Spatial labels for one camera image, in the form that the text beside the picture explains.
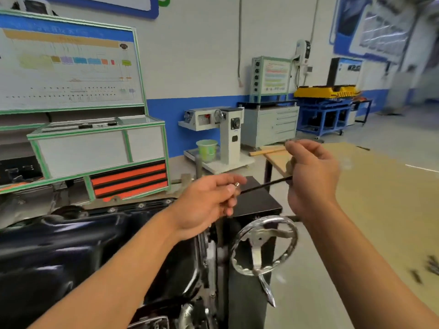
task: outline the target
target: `plastic bucket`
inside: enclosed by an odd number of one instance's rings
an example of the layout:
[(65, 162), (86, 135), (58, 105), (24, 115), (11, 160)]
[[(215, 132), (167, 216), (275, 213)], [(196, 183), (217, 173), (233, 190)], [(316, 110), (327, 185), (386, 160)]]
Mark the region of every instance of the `plastic bucket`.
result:
[(215, 160), (217, 156), (217, 141), (214, 139), (202, 139), (197, 141), (196, 144), (198, 145), (202, 161), (208, 163)]

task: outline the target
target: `fingernail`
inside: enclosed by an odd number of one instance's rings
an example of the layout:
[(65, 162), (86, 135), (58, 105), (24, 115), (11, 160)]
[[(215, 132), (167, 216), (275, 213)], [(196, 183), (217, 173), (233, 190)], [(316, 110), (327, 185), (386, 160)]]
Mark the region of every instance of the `fingernail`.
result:
[(235, 185), (232, 184), (227, 185), (227, 190), (229, 191), (229, 193), (234, 193), (235, 189), (236, 189)]

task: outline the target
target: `tan table surface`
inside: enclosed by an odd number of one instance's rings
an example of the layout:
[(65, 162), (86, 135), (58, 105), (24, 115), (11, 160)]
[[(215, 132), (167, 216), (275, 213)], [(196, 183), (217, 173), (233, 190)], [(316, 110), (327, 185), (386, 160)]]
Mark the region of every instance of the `tan table surface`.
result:
[[(402, 281), (439, 315), (439, 276), (425, 269), (439, 258), (439, 173), (408, 167), (350, 143), (325, 143), (342, 168), (337, 200)], [(266, 154), (281, 175), (286, 152)], [(422, 285), (410, 273), (418, 270)]]

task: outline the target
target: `cabinet door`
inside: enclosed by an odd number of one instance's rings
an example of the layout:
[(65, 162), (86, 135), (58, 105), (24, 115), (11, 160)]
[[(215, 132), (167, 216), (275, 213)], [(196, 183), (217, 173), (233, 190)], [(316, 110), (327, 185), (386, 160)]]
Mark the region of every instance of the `cabinet door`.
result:
[(276, 142), (274, 134), (274, 125), (276, 113), (261, 112), (258, 118), (258, 135), (256, 137), (256, 146), (263, 146)]

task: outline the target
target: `blue cart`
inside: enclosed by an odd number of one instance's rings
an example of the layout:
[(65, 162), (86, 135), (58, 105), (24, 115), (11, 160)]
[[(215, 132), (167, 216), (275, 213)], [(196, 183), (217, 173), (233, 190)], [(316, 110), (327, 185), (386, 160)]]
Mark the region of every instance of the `blue cart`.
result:
[(315, 135), (338, 132), (343, 135), (347, 125), (352, 99), (302, 98), (299, 101), (297, 130)]

